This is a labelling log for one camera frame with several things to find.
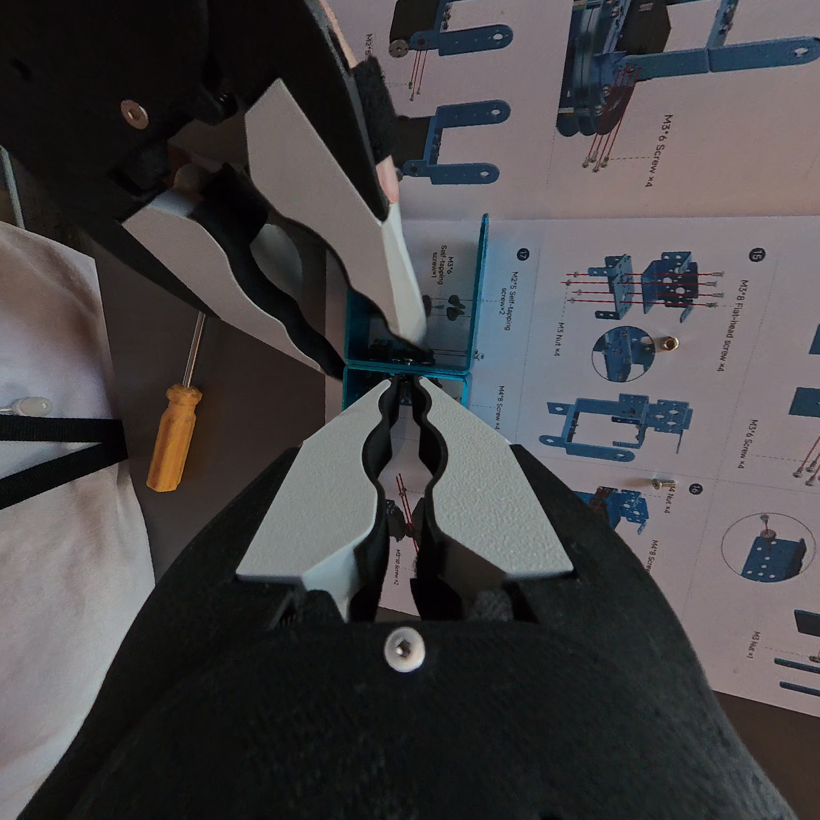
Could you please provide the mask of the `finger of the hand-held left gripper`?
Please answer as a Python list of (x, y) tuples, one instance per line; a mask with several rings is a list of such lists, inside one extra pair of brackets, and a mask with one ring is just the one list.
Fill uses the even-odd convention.
[(238, 170), (181, 170), (173, 189), (124, 223), (126, 230), (223, 322), (334, 378), (343, 359), (302, 311), (302, 261), (271, 209)]
[(400, 208), (379, 220), (281, 79), (245, 115), (250, 174), (282, 217), (313, 231), (339, 258), (353, 290), (373, 302), (390, 332), (422, 343), (425, 309)]

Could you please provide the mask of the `person's white shirt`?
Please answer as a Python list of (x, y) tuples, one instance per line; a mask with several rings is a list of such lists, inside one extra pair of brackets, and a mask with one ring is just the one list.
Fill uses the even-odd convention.
[[(3, 222), (2, 408), (114, 419), (94, 261)], [(2, 818), (16, 818), (84, 722), (154, 573), (128, 463), (2, 510)]]

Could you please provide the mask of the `grey desk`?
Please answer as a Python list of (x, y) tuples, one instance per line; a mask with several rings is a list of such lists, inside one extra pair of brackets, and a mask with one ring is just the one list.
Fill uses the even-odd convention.
[(90, 257), (95, 264), (113, 372), (115, 420), (125, 430), (129, 476), (149, 538), (154, 586), (200, 529), (288, 447), (325, 419), (325, 377), (217, 320), (207, 322), (193, 383), (197, 411), (181, 487), (169, 494), (145, 481), (161, 408), (161, 390), (181, 374), (195, 310), (93, 249), (22, 167), (20, 228), (2, 186), (2, 223)]

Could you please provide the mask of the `blue metal bracket assembly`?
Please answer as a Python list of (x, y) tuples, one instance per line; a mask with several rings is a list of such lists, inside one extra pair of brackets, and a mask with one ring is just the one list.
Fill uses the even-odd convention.
[(379, 381), (395, 375), (425, 376), (462, 405), (468, 403), (489, 217), (480, 221), (410, 220), (404, 232), (422, 295), (426, 349), (400, 342), (375, 308), (363, 296), (350, 292), (343, 409)]

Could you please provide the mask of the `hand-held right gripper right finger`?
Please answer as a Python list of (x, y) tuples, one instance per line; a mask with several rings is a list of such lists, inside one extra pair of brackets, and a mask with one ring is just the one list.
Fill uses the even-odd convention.
[(571, 560), (515, 449), (425, 377), (412, 386), (431, 473), (411, 589), (425, 620), (458, 620), (487, 590), (567, 576)]

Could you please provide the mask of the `yellow handled screwdriver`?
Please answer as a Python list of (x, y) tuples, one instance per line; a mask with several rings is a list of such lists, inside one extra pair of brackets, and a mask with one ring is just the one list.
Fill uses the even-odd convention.
[(167, 391), (168, 406), (160, 419), (146, 481), (147, 487), (157, 492), (177, 489), (183, 475), (196, 423), (196, 407), (202, 399), (201, 391), (192, 386), (192, 379), (206, 319), (205, 313), (198, 314), (183, 380)]

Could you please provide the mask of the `printed instruction manual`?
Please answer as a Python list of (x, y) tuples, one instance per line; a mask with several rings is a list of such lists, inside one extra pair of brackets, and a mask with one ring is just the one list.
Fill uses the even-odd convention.
[(818, 2), (332, 5), (404, 116), (406, 223), (489, 217), (470, 409), (715, 690), (818, 716)]

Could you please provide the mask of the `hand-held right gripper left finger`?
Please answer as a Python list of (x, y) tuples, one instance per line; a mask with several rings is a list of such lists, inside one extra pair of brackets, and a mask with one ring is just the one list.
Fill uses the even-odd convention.
[(384, 380), (302, 444), (236, 570), (331, 595), (372, 619), (389, 558), (384, 489), (398, 381)]

